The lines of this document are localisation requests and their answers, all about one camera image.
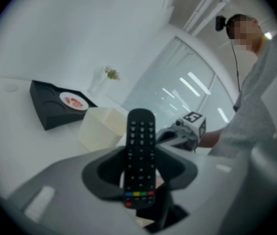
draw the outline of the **black cable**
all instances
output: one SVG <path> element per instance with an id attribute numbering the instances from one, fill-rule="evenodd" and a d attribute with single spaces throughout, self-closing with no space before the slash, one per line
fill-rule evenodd
<path id="1" fill-rule="evenodd" d="M 232 50 L 233 50 L 233 54 L 234 54 L 234 57 L 235 57 L 235 62 L 236 62 L 236 77 L 237 77 L 238 91 L 241 92 L 241 89 L 240 89 L 240 81 L 239 81 L 239 79 L 238 79 L 238 66 L 237 66 L 236 54 L 235 54 L 235 51 L 234 51 L 234 48 L 233 48 L 232 40 L 230 40 L 230 41 L 231 41 L 231 47 L 232 47 Z"/>

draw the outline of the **ceiling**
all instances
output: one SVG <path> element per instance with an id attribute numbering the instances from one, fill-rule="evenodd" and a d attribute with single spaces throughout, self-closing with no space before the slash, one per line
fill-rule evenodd
<path id="1" fill-rule="evenodd" d="M 193 11 L 201 0 L 175 0 L 175 9 L 170 23 L 176 27 L 183 28 L 187 20 L 191 17 Z M 211 5 L 203 12 L 198 22 L 189 31 L 194 32 L 196 27 L 211 13 L 211 11 L 220 3 L 221 0 L 213 0 Z M 230 6 L 225 6 L 217 15 L 223 15 L 226 18 L 236 13 L 247 14 L 256 18 L 264 32 L 275 32 L 277 30 L 277 19 L 273 10 L 265 0 L 231 0 Z M 230 45 L 230 41 L 225 31 L 215 31 L 215 17 L 208 21 L 206 26 L 196 35 L 201 39 L 220 59 L 231 78 L 237 83 L 235 58 Z M 234 48 L 238 60 L 239 79 L 242 84 L 244 78 L 249 73 L 253 64 L 257 61 L 254 54 Z"/>

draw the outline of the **ear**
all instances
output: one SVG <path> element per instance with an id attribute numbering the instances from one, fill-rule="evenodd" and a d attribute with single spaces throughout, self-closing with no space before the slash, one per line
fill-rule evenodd
<path id="1" fill-rule="evenodd" d="M 253 26 L 257 26 L 257 27 L 259 26 L 258 21 L 255 18 L 252 18 L 252 24 L 253 24 Z"/>

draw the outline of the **table surface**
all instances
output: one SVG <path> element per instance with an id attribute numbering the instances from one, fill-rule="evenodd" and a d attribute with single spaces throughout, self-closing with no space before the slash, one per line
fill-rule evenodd
<path id="1" fill-rule="evenodd" d="M 7 84 L 17 85 L 18 89 L 6 92 Z M 82 121 L 48 131 L 43 129 L 30 96 L 30 84 L 31 81 L 0 78 L 0 196 L 3 198 L 54 162 L 89 152 L 77 140 Z M 87 92 L 82 93 L 99 107 L 114 107 L 125 116 L 128 114 L 104 95 L 93 98 Z M 125 135 L 118 145 L 124 144 Z"/>

